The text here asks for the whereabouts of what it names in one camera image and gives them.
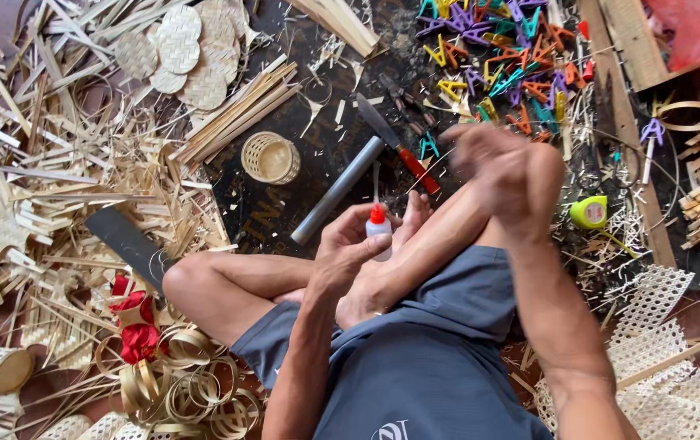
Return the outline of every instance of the red plastic bag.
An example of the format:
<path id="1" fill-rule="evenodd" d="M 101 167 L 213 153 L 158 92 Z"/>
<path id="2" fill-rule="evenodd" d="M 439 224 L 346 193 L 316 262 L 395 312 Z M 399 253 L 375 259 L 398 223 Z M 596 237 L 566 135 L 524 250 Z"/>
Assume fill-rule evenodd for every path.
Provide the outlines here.
<path id="1" fill-rule="evenodd" d="M 700 64 L 700 0 L 646 0 L 654 18 L 676 35 L 668 68 L 681 70 Z"/>

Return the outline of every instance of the foot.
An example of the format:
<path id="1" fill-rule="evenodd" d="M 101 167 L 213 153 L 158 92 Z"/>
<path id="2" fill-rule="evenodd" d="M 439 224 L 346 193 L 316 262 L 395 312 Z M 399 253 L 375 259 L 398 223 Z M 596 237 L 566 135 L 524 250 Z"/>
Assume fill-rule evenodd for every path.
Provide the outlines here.
<path id="1" fill-rule="evenodd" d="M 336 323 L 342 330 L 371 319 L 375 315 L 382 315 L 393 307 L 398 299 L 401 299 L 402 295 L 392 295 L 392 292 L 386 291 L 384 281 L 391 278 L 389 274 L 396 254 L 413 238 L 433 213 L 434 210 L 429 205 L 427 195 L 418 195 L 416 191 L 409 192 L 407 209 L 402 219 L 404 224 L 394 232 L 391 259 L 387 262 L 374 260 L 366 262 L 350 292 L 341 298 L 336 306 Z"/>

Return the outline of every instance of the leg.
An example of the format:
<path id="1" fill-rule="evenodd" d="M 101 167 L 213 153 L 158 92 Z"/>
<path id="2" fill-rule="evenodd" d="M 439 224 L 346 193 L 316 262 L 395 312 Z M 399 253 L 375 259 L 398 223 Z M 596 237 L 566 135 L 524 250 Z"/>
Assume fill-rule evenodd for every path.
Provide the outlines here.
<path id="1" fill-rule="evenodd" d="M 274 308 L 270 298 L 306 287 L 312 263 L 279 255 L 199 252 L 168 270 L 163 290 L 193 323 L 230 347 Z"/>
<path id="2" fill-rule="evenodd" d="M 530 204 L 541 219 L 541 233 L 547 234 L 564 181 L 564 164 L 550 145 L 532 144 L 532 149 Z M 336 322 L 343 329 L 390 309 L 467 246 L 505 247 L 501 225 L 489 221 L 473 191 L 464 185 L 391 260 L 359 276 L 337 309 Z"/>

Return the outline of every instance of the red knife handle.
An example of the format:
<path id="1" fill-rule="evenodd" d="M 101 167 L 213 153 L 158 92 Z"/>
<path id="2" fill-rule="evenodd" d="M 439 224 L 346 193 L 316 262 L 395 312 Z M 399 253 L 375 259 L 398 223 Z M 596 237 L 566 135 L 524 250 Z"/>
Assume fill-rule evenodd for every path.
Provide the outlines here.
<path id="1" fill-rule="evenodd" d="M 420 182 L 423 184 L 423 187 L 426 188 L 426 191 L 428 191 L 429 194 L 434 194 L 440 190 L 440 185 L 437 185 L 434 178 L 426 173 L 426 170 L 423 169 L 423 165 L 421 165 L 420 162 L 415 159 L 415 156 L 413 156 L 409 150 L 404 148 L 403 145 L 396 145 L 396 153 L 398 153 L 399 158 L 402 159 L 404 165 L 407 166 L 407 169 L 409 169 L 413 175 L 415 175 L 415 177 L 420 179 Z"/>

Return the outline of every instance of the red bottle cap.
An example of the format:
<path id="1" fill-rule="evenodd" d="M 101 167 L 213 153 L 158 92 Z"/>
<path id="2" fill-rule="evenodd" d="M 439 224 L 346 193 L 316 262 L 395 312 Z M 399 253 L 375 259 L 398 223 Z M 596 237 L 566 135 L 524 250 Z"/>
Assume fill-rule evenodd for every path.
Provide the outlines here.
<path id="1" fill-rule="evenodd" d="M 369 220 L 375 225 L 382 225 L 385 222 L 385 213 L 380 209 L 380 204 L 374 204 Z"/>
<path id="2" fill-rule="evenodd" d="M 584 39 L 586 41 L 589 41 L 590 39 L 590 24 L 586 23 L 586 20 L 583 20 L 579 22 L 578 24 L 579 31 L 581 31 L 581 34 L 584 36 Z"/>

